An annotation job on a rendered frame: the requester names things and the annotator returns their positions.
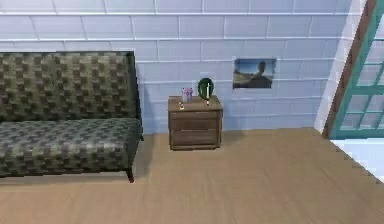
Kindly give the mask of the brown wooden side table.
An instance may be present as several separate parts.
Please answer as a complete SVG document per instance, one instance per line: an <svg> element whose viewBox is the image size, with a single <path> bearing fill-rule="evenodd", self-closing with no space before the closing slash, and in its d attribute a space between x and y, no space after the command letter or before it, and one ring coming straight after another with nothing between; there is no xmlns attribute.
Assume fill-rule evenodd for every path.
<svg viewBox="0 0 384 224"><path fill-rule="evenodd" d="M216 149L221 145L223 107L216 95L199 96L179 109L180 96L168 98L169 146L173 151Z"/></svg>

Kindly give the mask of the dark green round vase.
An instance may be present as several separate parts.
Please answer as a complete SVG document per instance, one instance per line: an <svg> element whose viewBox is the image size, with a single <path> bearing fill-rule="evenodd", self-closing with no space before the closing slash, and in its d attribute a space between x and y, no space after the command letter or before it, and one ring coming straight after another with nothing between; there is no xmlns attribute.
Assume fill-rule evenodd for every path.
<svg viewBox="0 0 384 224"><path fill-rule="evenodd" d="M213 94L214 83L210 78L202 78L198 82L198 95L204 99L209 100Z"/></svg>

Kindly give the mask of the framed landscape picture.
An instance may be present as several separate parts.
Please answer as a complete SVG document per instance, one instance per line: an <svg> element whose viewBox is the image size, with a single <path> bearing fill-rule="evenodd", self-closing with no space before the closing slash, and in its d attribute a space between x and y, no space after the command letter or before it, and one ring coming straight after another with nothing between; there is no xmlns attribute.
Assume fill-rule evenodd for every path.
<svg viewBox="0 0 384 224"><path fill-rule="evenodd" d="M277 60L275 58L235 59L233 71L233 88L271 88L276 70L276 64Z"/></svg>

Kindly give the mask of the green checked sofa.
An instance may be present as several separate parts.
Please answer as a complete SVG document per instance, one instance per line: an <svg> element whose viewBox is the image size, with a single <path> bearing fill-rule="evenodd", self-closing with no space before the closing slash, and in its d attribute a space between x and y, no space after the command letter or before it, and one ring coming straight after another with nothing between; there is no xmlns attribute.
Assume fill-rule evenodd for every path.
<svg viewBox="0 0 384 224"><path fill-rule="evenodd" d="M142 139L133 52L0 52L0 178L132 178Z"/></svg>

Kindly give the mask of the teal framed glass door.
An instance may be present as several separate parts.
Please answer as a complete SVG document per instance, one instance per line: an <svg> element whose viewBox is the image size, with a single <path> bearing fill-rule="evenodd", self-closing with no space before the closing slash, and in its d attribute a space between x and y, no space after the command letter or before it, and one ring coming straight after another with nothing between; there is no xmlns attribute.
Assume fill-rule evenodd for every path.
<svg viewBox="0 0 384 224"><path fill-rule="evenodd" d="M384 0L363 0L346 24L324 92L320 132L329 140L384 138Z"/></svg>

